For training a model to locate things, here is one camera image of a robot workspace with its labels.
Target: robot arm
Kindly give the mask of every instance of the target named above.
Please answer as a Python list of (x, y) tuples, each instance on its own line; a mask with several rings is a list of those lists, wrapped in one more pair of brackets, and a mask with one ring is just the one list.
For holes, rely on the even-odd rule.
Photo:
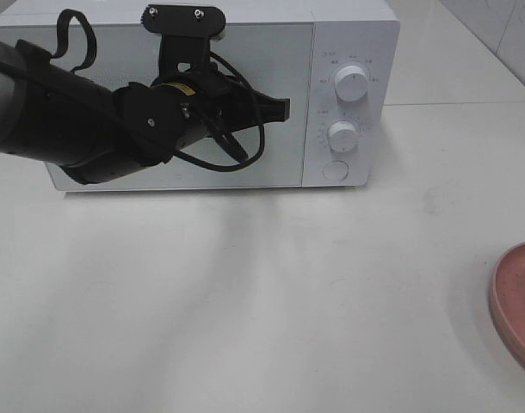
[[(65, 55), (71, 19), (87, 35), (87, 56), (71, 72), (51, 64)], [(19, 40), (0, 42), (0, 152), (57, 164), (82, 184), (108, 182), (173, 157), (219, 172), (253, 164), (264, 151), (264, 124), (286, 121), (289, 100), (253, 90), (211, 39), (225, 29), (214, 7), (150, 5), (144, 27), (160, 34), (159, 76), (150, 86), (110, 91), (75, 74), (96, 60), (96, 36), (85, 16), (64, 10), (53, 55)], [(219, 70), (217, 63), (229, 72)], [(179, 64), (190, 64), (186, 71)], [(256, 126), (260, 147), (249, 157), (233, 133)], [(182, 151), (211, 138), (237, 163), (214, 165)]]

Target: white table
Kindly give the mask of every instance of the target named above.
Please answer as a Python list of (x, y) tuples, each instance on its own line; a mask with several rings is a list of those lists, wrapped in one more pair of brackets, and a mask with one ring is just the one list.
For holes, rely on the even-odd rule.
[(525, 102), (525, 87), (438, 0), (389, 0), (402, 28), (387, 105)]
[(525, 413), (486, 300), (525, 103), (384, 130), (357, 190), (64, 196), (0, 155), (0, 412)]

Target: microwave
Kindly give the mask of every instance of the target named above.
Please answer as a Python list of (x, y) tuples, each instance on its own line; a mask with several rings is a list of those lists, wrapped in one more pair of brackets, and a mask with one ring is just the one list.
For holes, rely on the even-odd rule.
[[(146, 6), (146, 0), (17, 0), (0, 15), (0, 41), (14, 45), (25, 39), (48, 51), (56, 50), (60, 11), (79, 9), (97, 39), (96, 62), (80, 71), (80, 76), (111, 90), (130, 82), (150, 84), (158, 76), (162, 35), (143, 27), (143, 16), (158, 17), (157, 4)], [(194, 8), (199, 21), (209, 6), (189, 7)], [(225, 30), (218, 40), (211, 39), (211, 50), (233, 65), (253, 89), (287, 99), (287, 118), (265, 125), (265, 150), (257, 162), (241, 170), (218, 172), (173, 158), (89, 185), (47, 163), (56, 189), (78, 192), (366, 184), (380, 138), (381, 110), (399, 32), (398, 19), (385, 0), (213, 0), (210, 7), (225, 16)], [(86, 49), (84, 38), (80, 25), (71, 22), (69, 52), (54, 64), (69, 70), (81, 61)], [(257, 151), (258, 136), (256, 127), (236, 133), (249, 154)], [(229, 164), (231, 159), (217, 149), (211, 139), (201, 139), (185, 151), (211, 163)]]

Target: power knob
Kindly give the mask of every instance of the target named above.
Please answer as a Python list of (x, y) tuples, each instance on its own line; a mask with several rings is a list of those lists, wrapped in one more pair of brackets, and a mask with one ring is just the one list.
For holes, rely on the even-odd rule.
[(331, 125), (328, 130), (330, 148), (335, 152), (349, 152), (358, 145), (360, 128), (358, 125), (341, 121)]
[(357, 64), (343, 67), (335, 75), (335, 91), (342, 101), (359, 101), (368, 92), (368, 71)]

